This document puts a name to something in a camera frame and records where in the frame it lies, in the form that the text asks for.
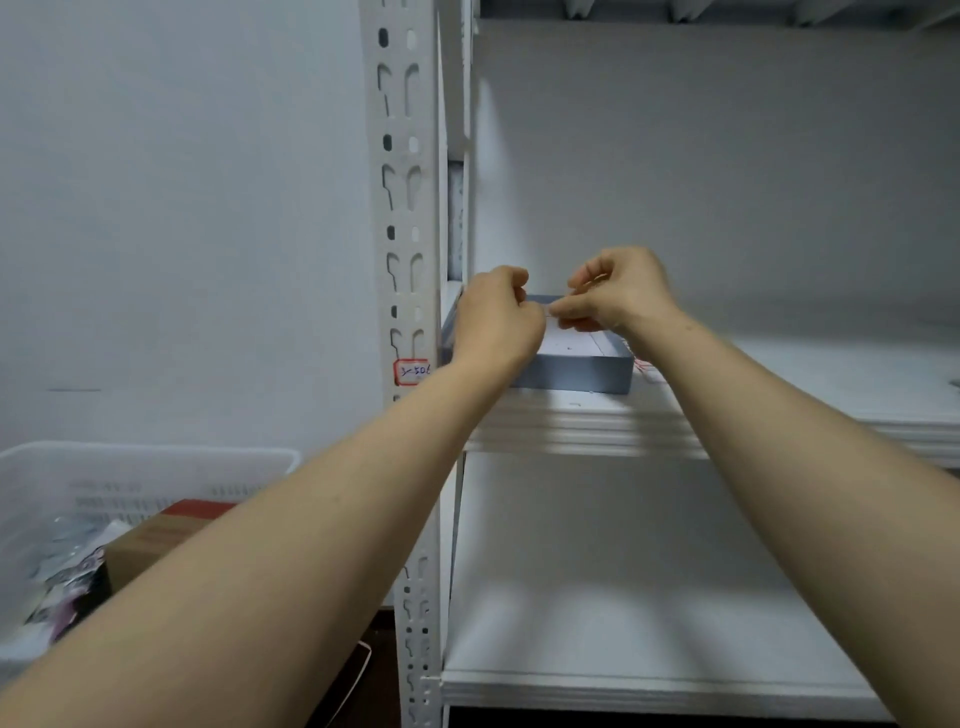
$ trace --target skin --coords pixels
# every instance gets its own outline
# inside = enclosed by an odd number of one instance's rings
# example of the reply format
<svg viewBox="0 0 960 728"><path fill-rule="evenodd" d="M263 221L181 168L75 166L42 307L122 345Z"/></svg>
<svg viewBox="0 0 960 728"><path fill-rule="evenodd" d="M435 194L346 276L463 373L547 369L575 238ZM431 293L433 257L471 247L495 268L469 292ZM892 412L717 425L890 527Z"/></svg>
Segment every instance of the skin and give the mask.
<svg viewBox="0 0 960 728"><path fill-rule="evenodd" d="M526 280L506 267L476 276L450 365L142 574L0 696L0 725L302 726L469 433L540 345ZM604 251L568 283L551 313L620 333L663 372L764 542L900 724L960 725L956 481L715 337L680 310L649 251Z"/></svg>

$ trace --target red-bordered label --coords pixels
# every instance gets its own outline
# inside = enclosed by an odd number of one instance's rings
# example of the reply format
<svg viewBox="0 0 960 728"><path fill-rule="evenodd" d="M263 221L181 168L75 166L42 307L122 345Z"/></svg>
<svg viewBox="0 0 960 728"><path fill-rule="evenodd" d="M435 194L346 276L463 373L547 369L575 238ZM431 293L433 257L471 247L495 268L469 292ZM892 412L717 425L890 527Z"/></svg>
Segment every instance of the red-bordered label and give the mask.
<svg viewBox="0 0 960 728"><path fill-rule="evenodd" d="M429 359L397 359L394 362L394 384L398 387L416 387L429 374Z"/></svg>

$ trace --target white wall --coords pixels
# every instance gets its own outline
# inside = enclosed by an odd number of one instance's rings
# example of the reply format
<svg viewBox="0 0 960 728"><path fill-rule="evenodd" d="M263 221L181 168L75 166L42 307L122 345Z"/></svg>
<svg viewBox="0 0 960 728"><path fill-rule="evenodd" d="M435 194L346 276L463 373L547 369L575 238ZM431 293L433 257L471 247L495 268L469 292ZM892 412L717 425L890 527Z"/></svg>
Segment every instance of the white wall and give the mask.
<svg viewBox="0 0 960 728"><path fill-rule="evenodd" d="M0 67L0 448L380 408L354 2L17 0Z"/></svg>
<svg viewBox="0 0 960 728"><path fill-rule="evenodd" d="M960 301L950 34L482 21L471 270L600 248L684 296Z"/></svg>

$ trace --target red and white label on shelf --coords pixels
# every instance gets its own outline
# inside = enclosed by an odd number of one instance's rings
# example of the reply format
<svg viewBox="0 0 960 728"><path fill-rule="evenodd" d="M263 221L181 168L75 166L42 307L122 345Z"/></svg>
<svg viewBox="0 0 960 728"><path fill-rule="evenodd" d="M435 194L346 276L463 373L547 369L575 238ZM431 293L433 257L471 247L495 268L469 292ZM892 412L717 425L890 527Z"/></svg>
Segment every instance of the red and white label on shelf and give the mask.
<svg viewBox="0 0 960 728"><path fill-rule="evenodd" d="M666 377L649 361L634 359L634 368L640 372L647 381L653 382L654 384L666 384Z"/></svg>
<svg viewBox="0 0 960 728"><path fill-rule="evenodd" d="M415 387L429 374L429 359L397 359L394 362L394 384L399 387Z"/></svg>

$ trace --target white plastic basket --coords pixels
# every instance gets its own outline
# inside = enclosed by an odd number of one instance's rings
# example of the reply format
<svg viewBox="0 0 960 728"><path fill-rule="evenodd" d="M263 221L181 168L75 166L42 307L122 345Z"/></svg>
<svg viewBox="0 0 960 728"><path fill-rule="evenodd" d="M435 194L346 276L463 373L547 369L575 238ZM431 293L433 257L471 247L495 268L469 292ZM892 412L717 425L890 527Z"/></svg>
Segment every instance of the white plastic basket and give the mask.
<svg viewBox="0 0 960 728"><path fill-rule="evenodd" d="M240 501L291 473L291 449L34 442L0 452L0 633L19 622L56 516L135 524L182 498ZM0 686L25 666L0 661Z"/></svg>

